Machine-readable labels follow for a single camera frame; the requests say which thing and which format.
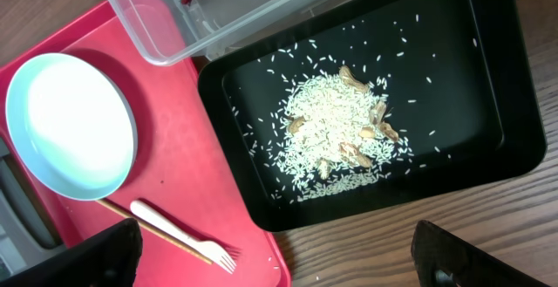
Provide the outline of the white plastic fork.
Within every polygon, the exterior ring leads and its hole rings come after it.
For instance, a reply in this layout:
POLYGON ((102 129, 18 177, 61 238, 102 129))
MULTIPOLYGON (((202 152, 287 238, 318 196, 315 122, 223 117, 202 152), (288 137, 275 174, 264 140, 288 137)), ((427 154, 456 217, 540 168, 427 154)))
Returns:
POLYGON ((170 235, 178 241, 195 249, 213 263, 221 266, 227 273, 233 274, 236 268, 234 259, 218 243, 210 240, 202 241, 189 235, 174 223, 170 222, 164 215, 140 200, 134 200, 130 204, 130 210, 134 215, 149 223, 162 232, 170 235))

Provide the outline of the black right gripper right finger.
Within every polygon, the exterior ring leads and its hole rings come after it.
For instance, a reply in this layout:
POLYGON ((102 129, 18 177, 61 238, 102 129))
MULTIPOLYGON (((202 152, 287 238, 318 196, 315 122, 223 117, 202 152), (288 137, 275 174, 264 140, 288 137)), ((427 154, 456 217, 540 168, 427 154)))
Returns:
POLYGON ((421 287, 548 287, 426 220, 416 225, 411 254, 421 287))

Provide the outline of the wooden chopstick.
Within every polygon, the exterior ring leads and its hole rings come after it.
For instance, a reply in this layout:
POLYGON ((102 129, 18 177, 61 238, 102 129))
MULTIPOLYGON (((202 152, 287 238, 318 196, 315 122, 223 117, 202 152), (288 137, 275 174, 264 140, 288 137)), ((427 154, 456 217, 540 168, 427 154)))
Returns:
POLYGON ((197 257, 198 259, 202 260, 204 263, 207 264, 212 264, 213 262, 207 258, 206 256, 203 256, 200 252, 196 251, 195 249, 191 248, 190 246, 186 245, 185 243, 180 242, 178 239, 170 236, 169 234, 156 229, 154 226, 152 226, 151 224, 141 220, 140 218, 132 215, 131 213, 125 211, 124 209, 122 209, 121 207, 119 207, 118 205, 105 200, 105 199, 100 199, 100 200, 96 200, 96 203, 100 204, 101 206, 103 206, 104 208, 109 209, 110 211, 112 211, 113 213, 123 217, 123 218, 132 218, 133 220, 135 220, 139 226, 141 228, 143 228, 144 230, 147 230, 148 232, 152 233, 153 235, 156 235, 158 238, 171 243, 172 245, 186 251, 188 254, 197 257))

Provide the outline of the light blue plate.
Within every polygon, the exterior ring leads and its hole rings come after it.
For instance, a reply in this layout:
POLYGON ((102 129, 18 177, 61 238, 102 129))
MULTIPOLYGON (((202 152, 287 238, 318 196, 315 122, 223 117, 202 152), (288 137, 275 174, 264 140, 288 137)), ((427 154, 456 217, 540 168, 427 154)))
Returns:
POLYGON ((132 108, 107 75, 80 58, 54 52, 26 60, 9 83, 5 117, 24 165, 58 195, 105 198, 132 170, 132 108))

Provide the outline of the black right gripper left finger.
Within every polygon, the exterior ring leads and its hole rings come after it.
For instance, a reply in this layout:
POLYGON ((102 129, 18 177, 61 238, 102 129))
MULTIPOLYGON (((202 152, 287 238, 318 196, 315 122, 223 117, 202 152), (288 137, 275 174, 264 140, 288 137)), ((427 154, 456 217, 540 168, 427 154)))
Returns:
POLYGON ((1 282, 1 287, 132 286, 142 254, 139 223, 126 218, 1 282))

